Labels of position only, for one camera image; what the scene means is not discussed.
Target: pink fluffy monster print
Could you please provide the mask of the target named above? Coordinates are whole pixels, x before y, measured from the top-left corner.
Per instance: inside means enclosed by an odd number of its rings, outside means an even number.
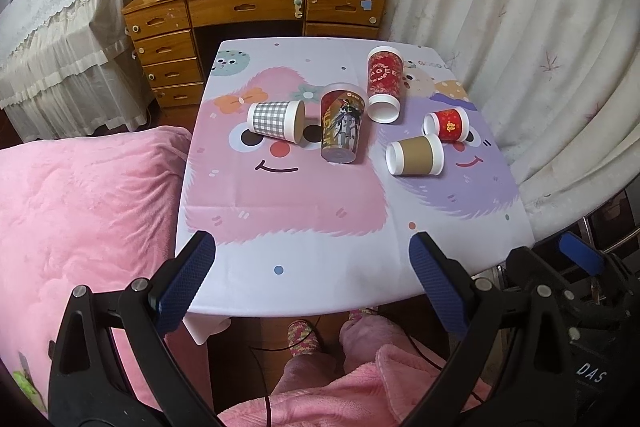
[[[218,244],[303,230],[364,235],[386,221],[383,187],[367,155],[349,166],[320,156],[321,86],[290,68],[270,68],[228,95],[202,103],[191,143],[192,176],[186,222]],[[252,133],[254,102],[303,100],[306,122],[298,145]],[[360,147],[367,147],[361,142]]]

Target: blue gripper pad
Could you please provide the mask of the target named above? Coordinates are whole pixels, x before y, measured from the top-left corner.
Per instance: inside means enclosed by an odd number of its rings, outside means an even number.
[[[177,330],[180,326],[180,322],[213,264],[216,257],[216,242],[210,233],[196,232],[172,262],[181,260],[183,254],[188,254],[188,257],[165,292],[156,301],[156,330],[161,336]]]
[[[462,340],[468,329],[468,318],[465,302],[442,267],[449,259],[442,252],[432,255],[419,234],[415,234],[409,242],[409,261],[442,326]]]
[[[600,275],[604,270],[602,256],[577,235],[565,232],[558,243],[560,251],[589,275]]]

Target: pink fleece blanket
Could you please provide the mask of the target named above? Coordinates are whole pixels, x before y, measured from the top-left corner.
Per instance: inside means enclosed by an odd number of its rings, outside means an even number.
[[[433,351],[420,350],[440,367],[445,361]],[[396,427],[422,399],[439,374],[433,365],[386,344],[367,362],[325,387],[301,389],[270,397],[274,427]],[[487,384],[478,381],[474,392],[486,399]],[[465,410],[479,402],[469,397]],[[258,427],[265,422],[263,398],[241,403],[220,414],[227,427]]]
[[[21,353],[45,403],[47,347],[74,286],[122,289],[174,255],[190,141],[186,129],[164,126],[0,151],[0,358],[21,371]],[[136,396],[157,407],[124,332],[115,333]],[[184,328],[167,344],[210,404],[206,345]]]

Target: printed paper cup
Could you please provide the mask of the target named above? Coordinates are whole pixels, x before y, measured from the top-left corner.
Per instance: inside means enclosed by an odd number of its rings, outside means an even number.
[[[394,176],[437,176],[444,168],[442,142],[434,134],[391,142],[386,146],[386,166]]]
[[[391,46],[379,46],[369,52],[367,62],[367,114],[378,123],[396,121],[400,115],[400,84],[404,66],[400,52]]]
[[[326,86],[320,100],[322,158],[331,163],[351,163],[356,159],[366,101],[364,92],[354,84]]]
[[[247,115],[249,131],[271,138],[300,143],[305,129],[305,103],[255,102]]]
[[[443,142],[463,142],[469,136],[469,117],[461,107],[430,112],[424,117],[422,133],[435,134]]]

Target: foot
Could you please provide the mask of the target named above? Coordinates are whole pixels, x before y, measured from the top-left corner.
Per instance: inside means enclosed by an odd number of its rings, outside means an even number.
[[[287,331],[287,338],[289,350],[294,357],[322,351],[320,339],[318,339],[313,326],[307,321],[292,322]]]
[[[378,307],[371,306],[369,308],[360,308],[349,312],[350,321],[359,321],[364,315],[378,315]]]

